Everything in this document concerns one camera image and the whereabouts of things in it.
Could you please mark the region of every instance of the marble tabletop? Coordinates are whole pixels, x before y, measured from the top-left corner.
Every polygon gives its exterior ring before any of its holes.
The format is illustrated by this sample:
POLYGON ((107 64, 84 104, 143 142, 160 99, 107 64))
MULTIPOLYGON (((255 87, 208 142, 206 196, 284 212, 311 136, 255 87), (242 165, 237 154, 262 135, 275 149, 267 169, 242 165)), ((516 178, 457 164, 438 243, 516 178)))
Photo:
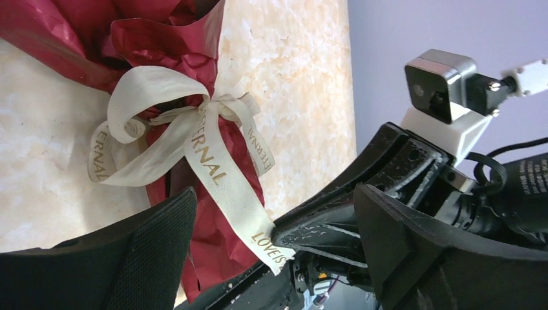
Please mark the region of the marble tabletop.
MULTIPOLYGON (((278 218, 356 157, 346 1, 227 0, 219 51, 216 89, 250 92, 261 107, 276 166, 260 180, 278 218)), ((144 188, 87 175, 108 94, 5 41, 0 76, 0 252, 52 247, 150 207, 144 188)))

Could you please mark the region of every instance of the black cylindrical motor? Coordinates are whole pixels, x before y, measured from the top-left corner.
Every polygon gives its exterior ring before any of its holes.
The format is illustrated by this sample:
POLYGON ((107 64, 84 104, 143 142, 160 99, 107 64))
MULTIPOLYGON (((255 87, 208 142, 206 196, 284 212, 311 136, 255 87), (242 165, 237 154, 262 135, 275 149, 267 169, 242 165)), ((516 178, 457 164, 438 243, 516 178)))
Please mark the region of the black cylindrical motor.
POLYGON ((548 153, 503 165, 508 180, 490 197, 495 212, 513 231, 546 243, 548 236, 548 153))

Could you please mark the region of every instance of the gray floor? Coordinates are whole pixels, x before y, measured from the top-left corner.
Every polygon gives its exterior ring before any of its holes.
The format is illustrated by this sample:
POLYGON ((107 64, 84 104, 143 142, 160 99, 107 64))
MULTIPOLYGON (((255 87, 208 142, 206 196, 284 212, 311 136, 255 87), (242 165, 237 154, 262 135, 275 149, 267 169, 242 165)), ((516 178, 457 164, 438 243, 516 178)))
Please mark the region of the gray floor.
MULTIPOLYGON (((548 57, 546 0, 348 0, 357 148, 380 125, 399 123, 410 106, 403 67, 430 48, 474 58, 479 72, 499 77, 522 63, 548 57)), ((474 149, 498 147, 548 136, 548 93, 508 100, 474 149)), ((548 152, 548 146, 516 151, 507 162, 548 152)), ((460 169, 470 174, 473 165, 460 169)), ((339 286, 325 310, 362 310, 366 296, 339 286)))

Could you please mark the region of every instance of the cream ribbon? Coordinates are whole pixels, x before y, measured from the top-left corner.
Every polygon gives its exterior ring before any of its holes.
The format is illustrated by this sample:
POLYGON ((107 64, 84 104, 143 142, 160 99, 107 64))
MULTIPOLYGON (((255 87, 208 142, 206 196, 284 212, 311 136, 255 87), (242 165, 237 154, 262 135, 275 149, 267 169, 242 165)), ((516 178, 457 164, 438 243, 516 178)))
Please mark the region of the cream ribbon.
POLYGON ((156 66, 132 68, 112 93, 107 121, 91 138, 88 172, 93 182, 139 187, 150 184, 187 158, 235 234, 274 274, 279 274, 293 249, 275 247, 270 240, 275 227, 255 191, 226 149, 218 118, 241 126, 259 176, 274 166, 274 157, 257 131, 253 116, 260 112, 251 94, 241 98, 223 95, 211 99, 205 86, 177 71, 156 66), (136 115, 159 103, 201 94, 198 107, 176 108, 144 123, 136 115), (171 123, 148 149, 122 167, 112 150, 140 139, 147 125, 171 123))

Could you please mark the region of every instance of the crumpled red paper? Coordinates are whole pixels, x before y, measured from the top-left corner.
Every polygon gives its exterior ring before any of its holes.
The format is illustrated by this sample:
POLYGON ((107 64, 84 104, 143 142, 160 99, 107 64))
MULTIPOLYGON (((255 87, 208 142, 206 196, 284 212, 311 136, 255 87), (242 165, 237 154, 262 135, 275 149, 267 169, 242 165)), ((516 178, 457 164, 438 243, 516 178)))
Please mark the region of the crumpled red paper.
MULTIPOLYGON (((213 95, 225 0, 2 0, 0 37, 61 75, 111 93, 131 67, 159 65, 204 84, 213 95)), ((158 105, 151 118, 201 96, 158 105)), ((238 127, 219 119, 226 147, 257 196, 262 189, 238 127)), ((154 142, 167 125, 153 128, 154 142)), ((257 257, 234 234, 185 159, 147 186, 152 205, 193 186, 198 196, 193 239, 182 276, 189 301, 251 267, 257 257)))

